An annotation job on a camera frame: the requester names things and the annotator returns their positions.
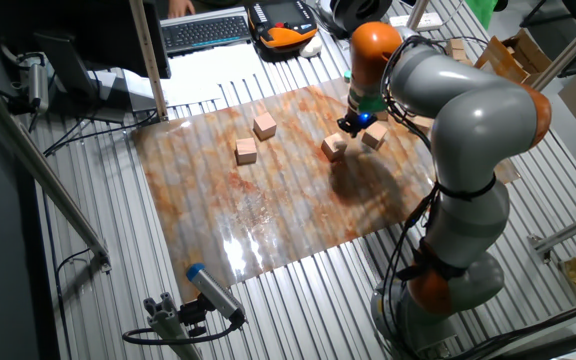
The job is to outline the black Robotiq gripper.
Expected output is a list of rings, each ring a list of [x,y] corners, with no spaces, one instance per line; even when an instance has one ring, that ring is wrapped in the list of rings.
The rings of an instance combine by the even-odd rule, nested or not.
[[[348,112],[348,122],[345,118],[337,120],[339,128],[343,131],[348,131],[351,138],[356,138],[357,135],[363,131],[363,128],[368,128],[374,123],[374,115],[372,113],[356,113],[354,111]]]

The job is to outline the person hand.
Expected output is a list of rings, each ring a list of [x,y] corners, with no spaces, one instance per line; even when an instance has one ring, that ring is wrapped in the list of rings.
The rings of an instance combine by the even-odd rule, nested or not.
[[[168,18],[174,19],[196,13],[194,4],[191,0],[169,0],[168,1]]]

